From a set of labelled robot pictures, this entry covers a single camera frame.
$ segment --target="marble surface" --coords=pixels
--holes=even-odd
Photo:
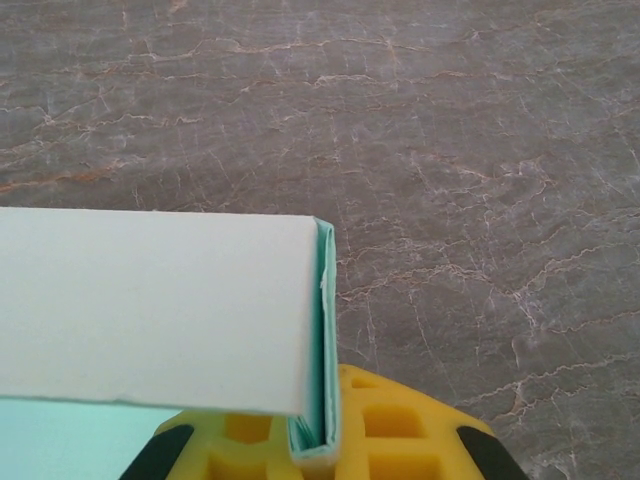
[[[0,205],[313,214],[343,362],[640,478],[636,0],[8,0]]]

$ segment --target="marble veining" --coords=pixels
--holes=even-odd
[[[640,478],[636,0],[7,0],[0,205],[313,214],[343,362]]]

